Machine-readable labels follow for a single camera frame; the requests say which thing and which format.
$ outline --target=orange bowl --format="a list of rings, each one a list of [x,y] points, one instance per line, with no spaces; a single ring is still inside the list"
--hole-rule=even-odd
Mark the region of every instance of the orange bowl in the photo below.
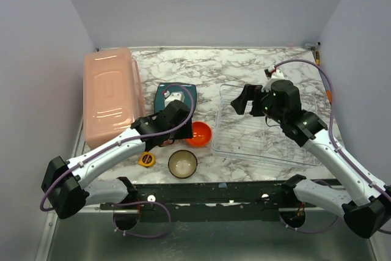
[[[212,129],[205,122],[193,122],[193,138],[186,139],[186,142],[193,147],[203,147],[212,138]]]

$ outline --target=wall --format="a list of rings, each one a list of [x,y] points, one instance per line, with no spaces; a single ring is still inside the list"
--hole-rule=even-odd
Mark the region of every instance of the wall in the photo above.
[[[339,0],[72,0],[97,47],[318,40]]]
[[[320,48],[321,62],[334,82],[344,142],[365,167],[388,184],[390,16],[390,0],[341,0],[321,35]],[[391,248],[391,238],[387,241]]]
[[[0,259],[33,260],[48,161],[70,156],[92,42],[70,0],[0,0]]]

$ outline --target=wire dish rack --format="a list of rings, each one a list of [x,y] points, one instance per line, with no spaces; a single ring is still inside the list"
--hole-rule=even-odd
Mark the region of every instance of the wire dish rack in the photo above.
[[[262,163],[293,167],[320,165],[316,158],[284,135],[279,126],[264,117],[252,117],[249,101],[243,116],[230,105],[239,96],[243,86],[223,84],[213,131],[212,149],[218,156],[254,160]],[[302,108],[317,113],[316,98],[301,94]]]

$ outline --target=marble table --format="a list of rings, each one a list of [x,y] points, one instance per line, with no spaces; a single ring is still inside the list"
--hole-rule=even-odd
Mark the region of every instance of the marble table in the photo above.
[[[257,48],[257,49],[170,49],[132,50],[139,65],[144,90],[147,114],[153,113],[153,99],[161,82],[183,82],[197,86],[198,103],[193,121],[201,120],[214,127],[219,103],[221,84],[244,85],[266,82],[264,69],[279,61],[300,58],[313,61],[310,51],[302,48]],[[316,97],[318,115],[328,123],[330,104],[318,70],[310,65],[291,63],[282,67],[287,78],[303,94]],[[335,136],[341,141],[334,123]],[[78,153],[89,151],[82,141]],[[175,178],[168,170],[171,154],[180,149],[193,152],[199,162],[195,174],[187,179]],[[110,180],[128,177],[133,183],[203,183],[242,182],[256,180],[285,180],[294,174],[308,178],[333,178],[332,174],[319,165],[307,169],[272,166],[257,161],[224,158],[213,154],[210,145],[193,148],[185,142],[152,150],[156,164],[145,168],[138,165],[139,156],[128,158],[100,176]]]

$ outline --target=yellow tape measure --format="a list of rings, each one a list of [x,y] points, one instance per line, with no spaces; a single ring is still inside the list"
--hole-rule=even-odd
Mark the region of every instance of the yellow tape measure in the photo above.
[[[144,167],[151,167],[155,164],[155,156],[152,153],[144,152],[141,155],[141,158],[139,160],[139,164]]]

